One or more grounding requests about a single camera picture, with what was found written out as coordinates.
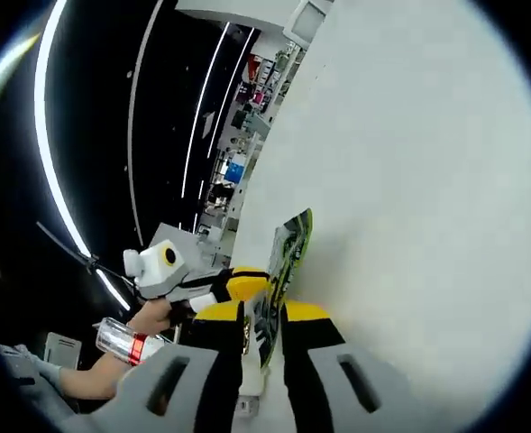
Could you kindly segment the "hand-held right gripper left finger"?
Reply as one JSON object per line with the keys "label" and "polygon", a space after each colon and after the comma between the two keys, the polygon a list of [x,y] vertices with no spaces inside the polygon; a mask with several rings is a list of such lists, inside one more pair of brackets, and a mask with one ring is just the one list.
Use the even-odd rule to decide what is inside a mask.
{"label": "hand-held right gripper left finger", "polygon": [[243,303],[200,311],[188,341],[166,343],[111,318],[98,348],[130,365],[115,396],[87,416],[89,432],[228,432],[242,384]]}

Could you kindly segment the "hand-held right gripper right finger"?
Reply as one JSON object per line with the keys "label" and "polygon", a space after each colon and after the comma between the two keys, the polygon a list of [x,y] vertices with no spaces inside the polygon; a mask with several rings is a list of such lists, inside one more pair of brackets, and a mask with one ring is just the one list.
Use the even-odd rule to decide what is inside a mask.
{"label": "hand-held right gripper right finger", "polygon": [[329,314],[288,300],[280,313],[284,383],[298,432],[420,432],[407,378],[348,344]]}

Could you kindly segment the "person's left hand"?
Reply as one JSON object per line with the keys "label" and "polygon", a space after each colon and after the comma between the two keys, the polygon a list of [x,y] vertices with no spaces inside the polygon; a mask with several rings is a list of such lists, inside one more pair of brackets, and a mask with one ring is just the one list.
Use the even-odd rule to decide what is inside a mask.
{"label": "person's left hand", "polygon": [[155,336],[174,326],[192,319],[196,312],[187,301],[171,303],[164,298],[146,301],[141,309],[127,322],[133,331]]}

